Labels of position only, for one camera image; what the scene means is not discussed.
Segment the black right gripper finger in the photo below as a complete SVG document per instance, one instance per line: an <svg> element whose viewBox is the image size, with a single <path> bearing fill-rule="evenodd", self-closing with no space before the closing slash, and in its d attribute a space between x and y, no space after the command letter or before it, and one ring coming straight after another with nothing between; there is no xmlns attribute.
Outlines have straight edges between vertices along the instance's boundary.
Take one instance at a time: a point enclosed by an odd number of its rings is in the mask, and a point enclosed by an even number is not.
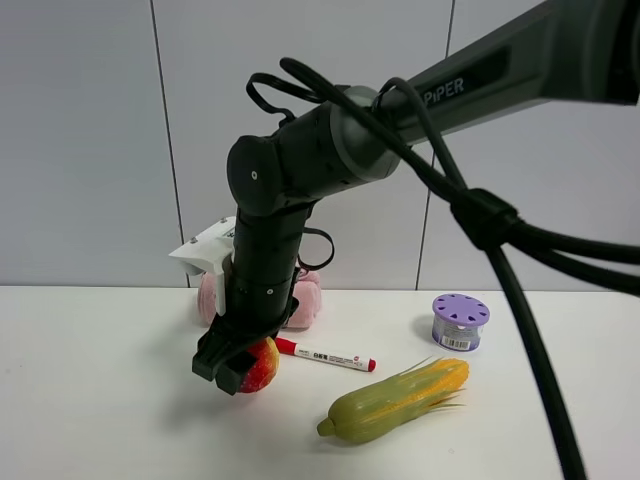
<svg viewBox="0 0 640 480"><path fill-rule="evenodd" d="M231 357L218 368L216 386L229 395L239 393L256 362L257 358L251 353L239 353Z"/></svg>

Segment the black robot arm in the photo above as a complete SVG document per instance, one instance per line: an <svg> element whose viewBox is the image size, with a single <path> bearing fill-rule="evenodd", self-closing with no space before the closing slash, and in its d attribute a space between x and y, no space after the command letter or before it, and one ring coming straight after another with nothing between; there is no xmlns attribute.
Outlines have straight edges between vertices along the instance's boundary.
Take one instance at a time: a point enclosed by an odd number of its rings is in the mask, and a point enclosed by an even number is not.
<svg viewBox="0 0 640 480"><path fill-rule="evenodd" d="M633 106L639 96L639 5L635 1L545 1L410 80L381 89L331 83L284 58L282 80L258 84L312 103L282 113L278 130L233 145L227 179L237 204L227 304L199 341L192 368L237 393L254 358L249 348L274 336L291 315L307 220L322 199L389 177L408 164L445 200L467 238L483 251L506 294L538 388L558 386L531 311L503 254L512 245L574 278L636 293L636 277L601 261L635 264L635 247L583 240L527 224L495 194L468 186L446 134L547 101Z"/></svg>

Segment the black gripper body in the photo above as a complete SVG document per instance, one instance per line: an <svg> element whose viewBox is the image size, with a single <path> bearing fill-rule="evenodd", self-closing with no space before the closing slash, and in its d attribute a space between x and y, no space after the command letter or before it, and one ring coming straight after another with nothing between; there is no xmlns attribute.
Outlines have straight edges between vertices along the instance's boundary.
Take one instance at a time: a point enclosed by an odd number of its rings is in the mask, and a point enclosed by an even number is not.
<svg viewBox="0 0 640 480"><path fill-rule="evenodd" d="M295 283L256 284L230 279L224 291L215 279L204 279L198 310L208 330L198 340L198 361L228 361L260 340L273 337L288 322L296 300Z"/></svg>

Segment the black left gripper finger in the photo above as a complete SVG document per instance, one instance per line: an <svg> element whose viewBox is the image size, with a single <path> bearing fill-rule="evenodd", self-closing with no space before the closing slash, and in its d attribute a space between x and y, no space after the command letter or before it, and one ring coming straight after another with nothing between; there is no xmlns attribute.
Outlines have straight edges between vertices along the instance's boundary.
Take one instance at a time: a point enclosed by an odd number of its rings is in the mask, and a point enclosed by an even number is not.
<svg viewBox="0 0 640 480"><path fill-rule="evenodd" d="M192 371L208 381L234 381L235 372L228 365L232 353L228 345L203 345L193 357Z"/></svg>

